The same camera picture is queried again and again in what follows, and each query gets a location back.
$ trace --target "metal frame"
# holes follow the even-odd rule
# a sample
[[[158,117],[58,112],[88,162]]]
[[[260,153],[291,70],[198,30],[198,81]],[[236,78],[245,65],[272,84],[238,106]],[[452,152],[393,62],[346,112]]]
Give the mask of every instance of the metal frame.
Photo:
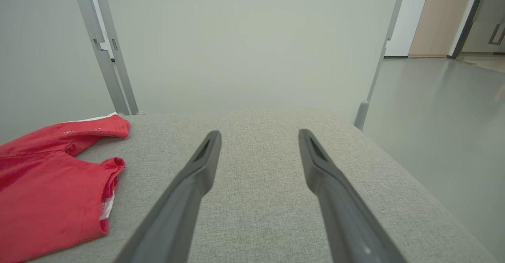
[[[461,35],[458,40],[458,43],[456,44],[456,48],[454,48],[453,55],[451,56],[452,60],[456,60],[456,58],[460,55],[461,51],[463,50],[463,46],[467,41],[468,34],[470,33],[470,29],[472,29],[473,20],[475,18],[475,14],[477,13],[477,9],[479,8],[480,1],[481,0],[474,0],[472,8],[470,9],[470,13],[468,14],[467,17],[467,22],[465,22],[465,26],[463,27],[463,31],[461,31]]]
[[[128,72],[126,71],[126,65],[123,59],[123,54],[121,53],[121,47],[119,46],[119,39],[114,27],[114,22],[112,21],[112,14],[110,13],[110,7],[107,0],[98,0],[100,6],[101,16],[103,18],[103,23],[105,24],[105,29],[107,31],[108,39],[110,41],[110,46],[112,47],[112,53],[114,54],[114,60],[118,68],[119,79],[121,79],[121,85],[123,85],[124,94],[130,111],[132,115],[143,114],[139,112],[137,107],[137,102],[135,101],[135,96],[130,83],[130,78],[128,77]]]
[[[128,103],[126,103],[126,100],[123,98],[121,85],[116,77],[114,67],[112,67],[112,62],[110,61],[110,55],[107,50],[100,47],[100,43],[105,42],[105,39],[101,32],[98,16],[93,6],[93,1],[77,0],[77,3],[79,4],[79,9],[81,10],[82,18],[84,19],[84,25],[86,26],[86,30],[90,37],[90,42],[92,43],[93,52],[96,56],[96,60],[98,61],[101,74],[107,86],[110,98],[112,99],[112,104],[114,105],[117,113],[130,115]]]
[[[382,66],[382,60],[386,54],[386,43],[391,40],[393,36],[393,31],[395,30],[395,25],[397,24],[398,13],[400,12],[400,7],[402,7],[403,0],[396,0],[395,7],[393,9],[393,14],[391,15],[391,21],[389,22],[389,28],[386,33],[386,39],[384,40],[384,45],[382,46],[382,51],[380,53],[379,61],[377,62],[377,68],[375,69],[374,79],[372,80],[372,85],[370,85],[370,90],[368,91],[368,96],[366,101],[361,102],[359,109],[357,111],[357,116],[354,122],[354,126],[363,131],[363,126],[365,125],[365,119],[368,113],[368,106],[370,105],[370,100],[372,99],[372,94],[375,89],[375,84],[377,83],[377,78],[379,77],[379,71]]]

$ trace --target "gray floor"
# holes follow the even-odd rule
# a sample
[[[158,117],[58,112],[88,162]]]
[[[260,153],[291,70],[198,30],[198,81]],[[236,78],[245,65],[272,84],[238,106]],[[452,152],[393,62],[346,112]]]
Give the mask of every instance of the gray floor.
[[[505,73],[384,60],[365,134],[505,262]]]

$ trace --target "white wall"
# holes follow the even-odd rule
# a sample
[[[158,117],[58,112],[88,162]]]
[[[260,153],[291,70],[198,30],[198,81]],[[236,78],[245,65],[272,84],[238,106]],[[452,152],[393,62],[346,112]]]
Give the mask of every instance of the white wall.
[[[113,111],[77,0],[0,0],[0,145]]]
[[[391,40],[386,43],[386,56],[408,56],[425,0],[402,0]]]
[[[395,0],[108,0],[139,110],[354,122]]]

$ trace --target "door frame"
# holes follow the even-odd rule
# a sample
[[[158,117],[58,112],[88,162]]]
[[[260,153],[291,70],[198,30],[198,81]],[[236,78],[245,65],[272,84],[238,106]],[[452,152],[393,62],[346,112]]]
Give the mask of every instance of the door frame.
[[[475,14],[477,13],[477,9],[479,8],[480,2],[481,2],[481,0],[474,0],[474,2],[472,4],[472,8],[470,9],[470,13],[468,14],[468,17],[467,17],[467,21],[465,22],[465,26],[463,27],[463,30],[461,31],[460,38],[458,39],[458,43],[456,44],[456,47],[454,49],[454,52],[453,52],[452,56],[447,56],[447,58],[451,58],[452,60],[456,60],[456,58],[458,58],[458,56],[460,56],[463,46],[465,45],[465,42],[467,41],[470,29],[472,29],[473,19],[475,18]]]

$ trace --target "gray metal bar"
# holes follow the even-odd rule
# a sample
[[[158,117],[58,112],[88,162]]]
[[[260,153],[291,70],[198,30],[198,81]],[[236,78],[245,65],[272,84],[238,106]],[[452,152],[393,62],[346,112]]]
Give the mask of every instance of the gray metal bar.
[[[115,263],[187,262],[200,201],[212,188],[221,133],[210,132],[159,197]]]
[[[377,63],[377,68],[375,69],[374,79],[372,80],[372,85],[368,91],[368,97],[366,101],[361,102],[359,105],[359,110],[357,111],[357,116],[354,122],[354,126],[359,130],[363,131],[363,126],[365,124],[365,119],[367,117],[368,106],[370,105],[370,100],[372,99],[372,94],[375,89],[375,84],[377,83],[377,78],[379,77],[379,71],[382,66],[382,60],[386,54],[386,43],[391,40],[393,36],[393,30],[398,19],[398,13],[400,12],[400,7],[402,7],[402,0],[396,0],[395,7],[393,9],[393,14],[391,15],[391,21],[389,22],[389,28],[386,33],[386,39],[384,40],[384,45],[382,45],[382,51],[379,57],[379,62]]]
[[[101,32],[98,16],[96,16],[93,1],[77,0],[77,3],[79,4],[79,9],[81,10],[82,18],[84,19],[84,25],[86,26],[86,30],[90,37],[93,52],[95,53],[98,61],[101,74],[107,86],[110,98],[112,99],[112,104],[114,105],[117,113],[130,115],[126,100],[123,98],[121,86],[119,85],[116,73],[112,67],[112,62],[110,61],[110,55],[108,54],[108,51],[101,49],[100,47],[100,42],[105,42],[105,40]]]
[[[406,263],[316,136],[301,129],[298,146],[307,187],[319,200],[333,262]]]
[[[112,21],[112,14],[110,12],[110,7],[107,0],[98,0],[100,6],[101,15],[103,17],[103,23],[105,24],[105,29],[112,47],[112,53],[114,54],[114,59],[116,66],[118,68],[119,78],[121,79],[121,84],[123,85],[124,94],[128,105],[130,106],[130,111],[132,115],[139,114],[137,102],[135,101],[135,96],[133,94],[133,89],[131,87],[130,78],[128,77],[128,72],[126,71],[126,65],[123,59],[123,54],[121,53],[121,47],[119,46],[119,40],[117,37],[116,29],[114,27],[114,22]]]
[[[358,128],[361,132],[363,131],[363,127],[365,126],[365,119],[368,113],[368,106],[370,102],[363,101],[359,105],[359,110],[357,111],[356,121],[354,122],[354,126]]]
[[[400,12],[400,7],[402,7],[403,0],[396,0],[395,7],[393,9],[393,15],[391,16],[391,21],[389,22],[389,28],[386,34],[386,40],[391,40],[393,36],[393,31],[395,30],[395,25],[397,24],[398,13]]]

